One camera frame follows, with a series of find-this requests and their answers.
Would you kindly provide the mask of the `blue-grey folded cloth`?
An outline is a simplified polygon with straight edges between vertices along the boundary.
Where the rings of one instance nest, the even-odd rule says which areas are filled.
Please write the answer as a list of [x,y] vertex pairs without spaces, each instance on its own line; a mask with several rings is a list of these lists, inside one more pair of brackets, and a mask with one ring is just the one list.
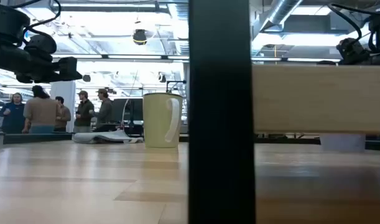
[[144,138],[129,137],[123,130],[110,131],[110,132],[76,133],[72,136],[72,140],[74,142],[82,143],[82,144],[98,144],[98,143],[135,144],[135,143],[144,142]]

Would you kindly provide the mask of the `black pole stand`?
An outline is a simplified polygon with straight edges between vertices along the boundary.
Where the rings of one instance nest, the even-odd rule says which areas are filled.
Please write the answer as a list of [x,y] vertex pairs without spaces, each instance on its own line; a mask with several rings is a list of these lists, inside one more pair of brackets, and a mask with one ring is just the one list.
[[166,81],[166,88],[165,88],[165,92],[166,93],[172,93],[174,90],[178,90],[178,88],[176,87],[179,83],[185,85],[187,83],[186,80],[167,80]]

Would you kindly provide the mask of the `black monitor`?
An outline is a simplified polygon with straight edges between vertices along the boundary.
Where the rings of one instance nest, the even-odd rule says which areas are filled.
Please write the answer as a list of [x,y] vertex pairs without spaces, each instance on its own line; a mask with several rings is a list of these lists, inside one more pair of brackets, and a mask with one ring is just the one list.
[[134,121],[143,120],[142,98],[117,98],[113,100],[113,121],[127,121],[129,119],[129,107],[127,101],[131,99],[134,104]]

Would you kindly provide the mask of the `dark desk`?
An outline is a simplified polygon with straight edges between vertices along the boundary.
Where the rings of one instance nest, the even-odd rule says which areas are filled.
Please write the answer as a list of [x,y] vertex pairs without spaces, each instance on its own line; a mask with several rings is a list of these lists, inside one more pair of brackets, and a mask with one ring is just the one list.
[[93,130],[93,132],[109,132],[109,131],[124,131],[128,136],[143,136],[144,128],[141,124],[135,124],[133,132],[129,133],[129,125],[128,124],[102,124],[100,127],[97,127]]

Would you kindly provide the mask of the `black monitor stand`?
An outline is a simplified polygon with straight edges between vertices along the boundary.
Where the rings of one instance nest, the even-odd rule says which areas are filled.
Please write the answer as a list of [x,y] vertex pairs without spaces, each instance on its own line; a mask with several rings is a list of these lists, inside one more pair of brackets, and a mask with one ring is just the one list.
[[129,107],[129,119],[128,119],[129,133],[131,134],[134,129],[134,104],[132,103],[131,99],[129,99],[127,103]]

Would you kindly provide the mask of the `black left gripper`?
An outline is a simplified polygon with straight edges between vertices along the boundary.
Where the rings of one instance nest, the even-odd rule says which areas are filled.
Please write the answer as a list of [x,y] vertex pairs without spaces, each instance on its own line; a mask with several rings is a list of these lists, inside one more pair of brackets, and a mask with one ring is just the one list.
[[21,52],[15,54],[18,69],[16,79],[21,83],[50,83],[59,81],[73,81],[82,79],[77,71],[77,59],[65,57],[53,63],[50,54],[35,54]]

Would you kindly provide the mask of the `light wooden shelf board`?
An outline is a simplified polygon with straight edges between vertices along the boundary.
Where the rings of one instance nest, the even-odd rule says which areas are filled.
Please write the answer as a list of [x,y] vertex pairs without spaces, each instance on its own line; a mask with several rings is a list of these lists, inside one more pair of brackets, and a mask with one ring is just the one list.
[[254,65],[254,129],[380,134],[380,66]]

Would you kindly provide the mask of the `tall yellow-green mug white handle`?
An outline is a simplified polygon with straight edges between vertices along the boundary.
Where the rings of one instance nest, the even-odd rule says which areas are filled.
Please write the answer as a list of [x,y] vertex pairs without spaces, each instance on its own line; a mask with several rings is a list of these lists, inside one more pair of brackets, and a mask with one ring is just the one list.
[[146,148],[177,148],[182,123],[183,97],[172,93],[143,96]]

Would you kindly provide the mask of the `long ceiling light strip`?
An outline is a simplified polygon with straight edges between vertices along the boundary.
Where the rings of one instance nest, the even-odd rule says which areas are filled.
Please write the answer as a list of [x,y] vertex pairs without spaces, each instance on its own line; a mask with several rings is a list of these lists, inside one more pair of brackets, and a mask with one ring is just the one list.
[[328,60],[332,62],[339,62],[338,58],[287,58],[287,57],[252,57],[252,62],[319,62]]
[[186,55],[108,55],[108,54],[53,54],[53,58],[75,57],[79,59],[137,59],[137,60],[189,60]]

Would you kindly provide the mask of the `person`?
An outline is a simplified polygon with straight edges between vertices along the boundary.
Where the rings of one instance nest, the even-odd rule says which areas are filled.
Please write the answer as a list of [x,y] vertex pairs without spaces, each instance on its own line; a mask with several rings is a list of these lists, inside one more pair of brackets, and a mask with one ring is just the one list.
[[34,97],[24,107],[25,122],[22,133],[53,133],[57,117],[61,114],[57,101],[51,99],[40,85],[33,86],[32,92]]
[[7,134],[21,134],[24,129],[25,104],[22,102],[22,95],[15,93],[12,95],[11,101],[6,103],[0,112],[2,119],[2,131]]
[[113,102],[109,99],[108,91],[105,88],[100,88],[98,91],[98,98],[101,100],[99,112],[89,110],[90,115],[96,118],[95,132],[108,131],[107,123],[111,121],[113,113]]
[[84,90],[78,93],[80,104],[75,113],[74,133],[89,133],[91,131],[91,119],[94,110],[93,103],[88,99],[88,93]]
[[71,112],[69,108],[64,105],[64,98],[61,96],[56,96],[55,100],[57,101],[60,108],[60,116],[57,116],[55,122],[55,132],[66,132],[67,123],[71,121]]

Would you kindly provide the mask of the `black vertical post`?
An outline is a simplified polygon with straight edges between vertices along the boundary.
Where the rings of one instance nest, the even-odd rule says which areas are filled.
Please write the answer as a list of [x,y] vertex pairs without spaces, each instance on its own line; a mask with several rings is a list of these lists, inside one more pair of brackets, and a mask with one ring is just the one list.
[[256,224],[249,0],[189,0],[188,224]]

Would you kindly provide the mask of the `black table edge rail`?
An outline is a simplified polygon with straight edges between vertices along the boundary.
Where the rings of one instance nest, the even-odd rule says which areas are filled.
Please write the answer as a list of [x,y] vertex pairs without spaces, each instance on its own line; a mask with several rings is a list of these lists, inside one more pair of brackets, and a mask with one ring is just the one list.
[[[4,134],[0,133],[2,144],[24,144],[32,142],[52,142],[71,140],[71,134]],[[320,144],[320,140],[303,138],[259,138],[254,137],[255,143],[261,144]],[[380,151],[380,141],[366,141],[367,150]]]

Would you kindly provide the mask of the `white pillar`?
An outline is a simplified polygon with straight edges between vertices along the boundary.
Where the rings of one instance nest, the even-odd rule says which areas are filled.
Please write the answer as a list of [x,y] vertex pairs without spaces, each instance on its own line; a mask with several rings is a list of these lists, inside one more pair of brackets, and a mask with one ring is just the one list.
[[53,82],[50,87],[50,96],[52,98],[61,96],[64,99],[63,104],[70,110],[72,118],[67,123],[67,131],[72,132],[75,120],[76,83],[74,81]]

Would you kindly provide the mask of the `black ceiling dome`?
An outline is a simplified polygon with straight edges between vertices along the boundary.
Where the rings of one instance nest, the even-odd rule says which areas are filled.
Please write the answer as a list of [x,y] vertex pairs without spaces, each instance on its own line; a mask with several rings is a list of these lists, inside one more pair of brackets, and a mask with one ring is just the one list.
[[146,31],[144,29],[136,29],[132,35],[132,40],[137,45],[146,45]]

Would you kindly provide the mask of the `silver ventilation duct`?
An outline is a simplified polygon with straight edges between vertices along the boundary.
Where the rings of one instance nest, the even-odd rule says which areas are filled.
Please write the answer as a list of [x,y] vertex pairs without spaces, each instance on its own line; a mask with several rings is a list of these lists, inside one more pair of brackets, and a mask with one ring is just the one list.
[[270,9],[262,14],[261,32],[281,32],[284,22],[303,0],[273,0]]

